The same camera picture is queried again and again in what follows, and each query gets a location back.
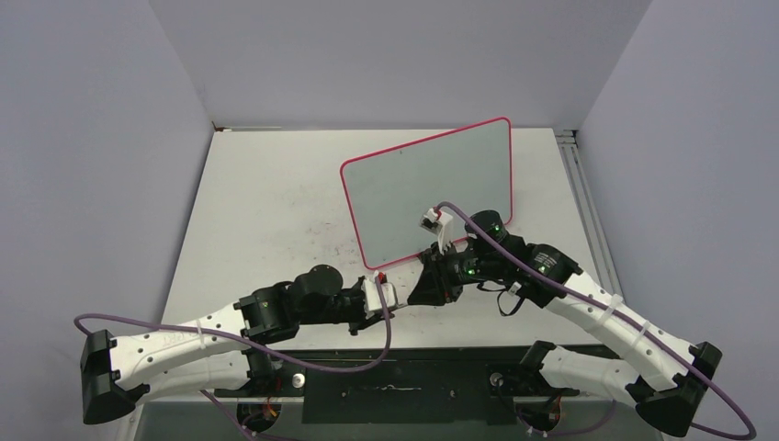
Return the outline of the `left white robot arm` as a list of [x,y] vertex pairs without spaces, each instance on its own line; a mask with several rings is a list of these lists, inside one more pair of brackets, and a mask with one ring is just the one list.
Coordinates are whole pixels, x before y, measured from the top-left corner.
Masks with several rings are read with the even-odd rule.
[[263,395],[273,386],[274,359],[327,369],[283,355],[272,344],[292,339],[303,325],[346,323],[356,335],[388,322],[397,307],[396,289],[383,273],[360,277],[346,287],[336,268],[318,265],[195,320],[145,324],[142,334],[90,332],[82,314],[74,324],[85,333],[80,359],[83,422],[112,422],[147,401],[192,390],[245,389]]

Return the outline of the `white red marker pen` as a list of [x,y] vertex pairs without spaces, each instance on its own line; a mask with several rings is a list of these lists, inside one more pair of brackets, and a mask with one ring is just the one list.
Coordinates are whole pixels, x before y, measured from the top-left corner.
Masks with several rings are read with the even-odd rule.
[[390,313],[394,313],[395,311],[402,310],[404,308],[407,308],[408,306],[409,306],[408,304],[399,304],[399,305],[396,305],[396,306],[393,306],[393,307],[389,308],[389,312]]

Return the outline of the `pink framed whiteboard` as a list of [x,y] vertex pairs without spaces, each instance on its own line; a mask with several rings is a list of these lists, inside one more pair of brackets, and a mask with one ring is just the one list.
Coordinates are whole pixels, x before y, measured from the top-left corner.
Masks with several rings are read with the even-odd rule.
[[511,122],[488,119],[357,156],[342,163],[340,177],[364,266],[403,262],[434,240],[419,222],[442,201],[512,220]]

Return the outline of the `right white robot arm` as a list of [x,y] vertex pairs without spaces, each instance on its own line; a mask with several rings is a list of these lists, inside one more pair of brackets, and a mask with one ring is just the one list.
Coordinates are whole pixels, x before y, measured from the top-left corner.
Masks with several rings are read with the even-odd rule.
[[548,388],[589,392],[631,406],[666,435],[684,437],[722,358],[709,343],[693,344],[663,331],[631,310],[559,249],[512,235],[495,210],[473,215],[464,227],[467,246],[449,238],[454,219],[429,209],[422,228],[436,241],[419,258],[423,272],[408,302],[443,306],[467,285],[487,282],[573,322],[616,357],[583,355],[536,341],[520,363],[519,378],[532,393]]

